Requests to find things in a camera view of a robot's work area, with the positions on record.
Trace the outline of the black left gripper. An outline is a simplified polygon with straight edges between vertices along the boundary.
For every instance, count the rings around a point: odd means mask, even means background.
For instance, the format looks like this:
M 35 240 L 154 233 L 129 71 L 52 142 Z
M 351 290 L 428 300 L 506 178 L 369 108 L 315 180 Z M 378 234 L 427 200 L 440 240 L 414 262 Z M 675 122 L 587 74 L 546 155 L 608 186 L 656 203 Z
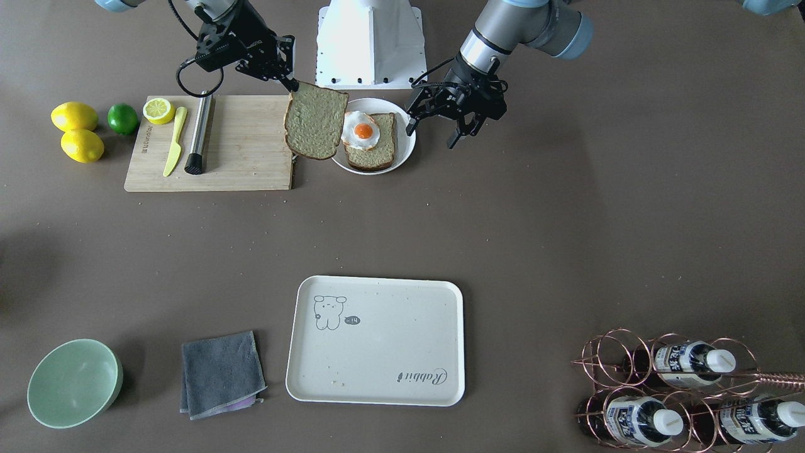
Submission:
M 406 104 L 406 135 L 411 137 L 419 122 L 431 116 L 455 120 L 455 131 L 447 141 L 448 149 L 454 149 L 461 138 L 475 137 L 486 118 L 500 120 L 507 110 L 508 85 L 497 76 L 500 59 L 493 56 L 487 61 L 491 69 L 484 72 L 456 55 L 413 79 Z

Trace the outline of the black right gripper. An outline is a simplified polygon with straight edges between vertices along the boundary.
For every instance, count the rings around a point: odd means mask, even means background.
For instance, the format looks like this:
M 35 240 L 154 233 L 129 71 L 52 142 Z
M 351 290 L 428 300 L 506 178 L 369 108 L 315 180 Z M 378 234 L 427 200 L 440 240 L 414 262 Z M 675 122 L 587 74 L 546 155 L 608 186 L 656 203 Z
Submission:
M 294 78 L 294 37 L 277 35 L 257 13 L 229 13 L 213 21 L 206 13 L 196 45 L 195 63 L 207 72 L 235 63 L 236 71 L 263 81 L 279 81 L 291 94 Z

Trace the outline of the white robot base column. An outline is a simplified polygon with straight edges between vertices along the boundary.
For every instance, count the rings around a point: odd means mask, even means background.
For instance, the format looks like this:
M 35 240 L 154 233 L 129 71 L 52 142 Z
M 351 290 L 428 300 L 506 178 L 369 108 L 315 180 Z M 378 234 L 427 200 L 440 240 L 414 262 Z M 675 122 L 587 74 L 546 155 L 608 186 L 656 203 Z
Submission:
M 408 1 L 331 1 L 316 43 L 317 86 L 409 89 L 426 72 L 422 13 Z

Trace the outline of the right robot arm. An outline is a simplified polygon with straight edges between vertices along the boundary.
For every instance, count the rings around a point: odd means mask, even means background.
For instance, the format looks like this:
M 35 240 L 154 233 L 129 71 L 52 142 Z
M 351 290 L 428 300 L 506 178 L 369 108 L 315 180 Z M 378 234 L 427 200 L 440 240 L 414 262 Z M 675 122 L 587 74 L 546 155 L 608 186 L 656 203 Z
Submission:
M 206 98 L 219 89 L 200 94 L 189 90 L 181 79 L 188 66 L 196 64 L 206 72 L 220 71 L 230 64 L 240 74 L 261 81 L 276 81 L 289 92 L 299 89 L 294 77 L 294 37 L 277 35 L 249 1 L 187 1 L 189 8 L 201 20 L 201 29 L 193 31 L 170 1 L 169 8 L 183 29 L 196 41 L 193 57 L 179 64 L 175 79 L 185 94 Z

